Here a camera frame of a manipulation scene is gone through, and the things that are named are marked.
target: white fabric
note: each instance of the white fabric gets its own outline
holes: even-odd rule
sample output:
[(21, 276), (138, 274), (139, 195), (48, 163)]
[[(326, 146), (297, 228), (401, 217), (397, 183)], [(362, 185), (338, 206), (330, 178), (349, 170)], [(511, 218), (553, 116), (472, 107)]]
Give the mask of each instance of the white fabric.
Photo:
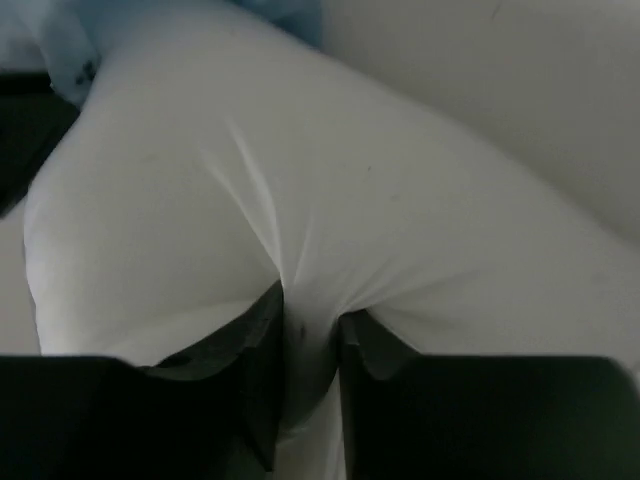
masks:
[(334, 56), (472, 126), (640, 245), (638, 0), (324, 0)]
[[(289, 423), (342, 313), (425, 352), (638, 361), (640, 255), (442, 116), (225, 5), (120, 32), (30, 192), (43, 353), (157, 362), (280, 278)], [(276, 478), (342, 478), (337, 386)]]

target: dark stain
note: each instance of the dark stain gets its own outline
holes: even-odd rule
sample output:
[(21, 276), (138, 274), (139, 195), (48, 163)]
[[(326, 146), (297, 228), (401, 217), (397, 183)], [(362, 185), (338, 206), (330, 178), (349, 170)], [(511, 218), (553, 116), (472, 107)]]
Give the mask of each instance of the dark stain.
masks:
[(491, 14), (491, 21), (493, 22), (496, 17), (498, 16), (498, 13), (500, 12), (500, 9), (502, 8), (502, 1), (498, 2), (498, 5), (496, 5), (496, 8), (493, 9), (493, 13)]

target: black surface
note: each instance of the black surface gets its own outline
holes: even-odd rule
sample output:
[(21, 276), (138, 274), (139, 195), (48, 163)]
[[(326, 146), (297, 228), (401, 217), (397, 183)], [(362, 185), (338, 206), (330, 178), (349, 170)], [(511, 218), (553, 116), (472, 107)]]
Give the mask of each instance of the black surface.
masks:
[(637, 480), (640, 404), (598, 358), (421, 356), (341, 319), (351, 479)]
[(45, 74), (0, 75), (0, 218), (30, 183), (78, 117)]
[(282, 402), (282, 291), (156, 367), (0, 358), (0, 478), (264, 478)]

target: light blue fabric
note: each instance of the light blue fabric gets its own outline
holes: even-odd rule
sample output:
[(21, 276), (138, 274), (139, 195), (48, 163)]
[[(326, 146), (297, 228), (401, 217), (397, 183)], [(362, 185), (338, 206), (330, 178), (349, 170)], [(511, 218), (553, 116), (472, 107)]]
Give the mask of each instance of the light blue fabric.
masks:
[[(38, 43), (53, 88), (82, 106), (101, 60), (105, 17), (136, 15), (163, 2), (187, 0), (0, 0)], [(321, 46), (322, 0), (224, 0), (263, 17), (311, 46)]]

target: white wall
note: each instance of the white wall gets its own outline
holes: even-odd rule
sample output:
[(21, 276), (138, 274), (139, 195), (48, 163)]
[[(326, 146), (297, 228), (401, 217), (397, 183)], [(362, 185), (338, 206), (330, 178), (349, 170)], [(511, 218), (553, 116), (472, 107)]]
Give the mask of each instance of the white wall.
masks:
[(38, 351), (22, 254), (22, 207), (0, 222), (0, 354)]

